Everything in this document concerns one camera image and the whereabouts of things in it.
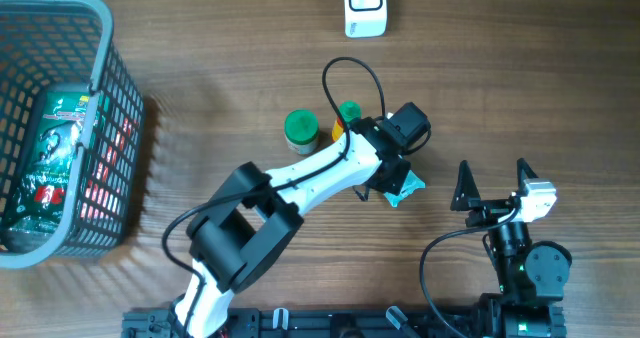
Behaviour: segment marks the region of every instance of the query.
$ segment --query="wooden surface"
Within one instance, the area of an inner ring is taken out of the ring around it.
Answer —
[[[397,209],[343,192],[309,213],[288,249],[236,307],[423,305],[418,259],[464,225],[449,211],[462,159],[483,196],[516,188],[526,157],[558,188],[531,228],[574,257],[565,287],[571,337],[633,337],[640,321],[639,0],[389,0],[384,37],[348,40],[342,0],[105,0],[115,41],[146,97],[131,208],[135,233],[99,263],[52,260],[0,272],[0,336],[117,337],[124,311],[170,301],[189,277],[160,250],[166,225],[239,164],[300,159],[288,112],[334,115],[320,75],[351,55],[379,75],[394,111],[415,102],[433,137],[412,156],[426,181]],[[363,70],[329,77],[337,100],[379,112]],[[171,247],[188,259],[180,229]],[[442,244],[427,277],[441,304],[496,292],[480,235]]]

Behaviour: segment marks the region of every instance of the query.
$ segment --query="green and white container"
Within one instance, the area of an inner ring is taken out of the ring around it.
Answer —
[[[292,151],[306,155],[318,147],[318,119],[306,109],[295,110],[284,121],[284,136]]]

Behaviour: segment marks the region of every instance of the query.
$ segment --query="robotic arm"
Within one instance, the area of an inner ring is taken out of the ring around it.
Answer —
[[[430,130],[426,115],[413,103],[405,104],[390,119],[364,118],[352,123],[346,156],[323,173],[286,189],[281,186],[324,167],[343,152],[346,134],[333,145],[288,167],[262,173],[253,163],[236,169],[213,199],[264,191],[257,197],[211,207],[198,214],[187,228],[192,240],[194,276],[175,313],[185,324],[195,300],[188,333],[209,337],[227,320],[234,294],[253,284],[269,269],[303,223],[302,216],[335,193],[355,185],[399,194],[410,169],[402,158]],[[257,232],[236,209],[253,208],[264,224]]]

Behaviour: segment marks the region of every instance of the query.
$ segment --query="plastic basket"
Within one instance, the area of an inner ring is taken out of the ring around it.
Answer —
[[[27,253],[0,241],[0,268],[97,257],[123,238],[144,108],[112,36],[101,0],[0,0],[0,218],[32,145],[42,92],[76,85],[90,96],[57,229],[25,235]]]

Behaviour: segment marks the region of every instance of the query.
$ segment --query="green bottle cap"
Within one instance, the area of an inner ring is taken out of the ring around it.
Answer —
[[[362,110],[358,103],[346,101],[340,105],[340,114],[342,114],[346,123],[351,123],[352,120],[362,116]]]
[[[284,134],[293,144],[308,144],[316,139],[318,133],[318,119],[309,110],[295,110],[284,121]]]

